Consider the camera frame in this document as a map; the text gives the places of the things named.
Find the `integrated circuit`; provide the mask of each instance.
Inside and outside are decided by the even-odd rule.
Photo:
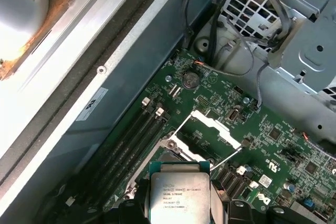
[[[281,135],[281,131],[275,127],[269,133],[269,136],[272,137],[274,140],[278,140],[280,135]]]
[[[310,174],[314,174],[314,172],[316,172],[317,170],[317,165],[313,162],[309,162],[308,165],[305,167],[305,170]]]

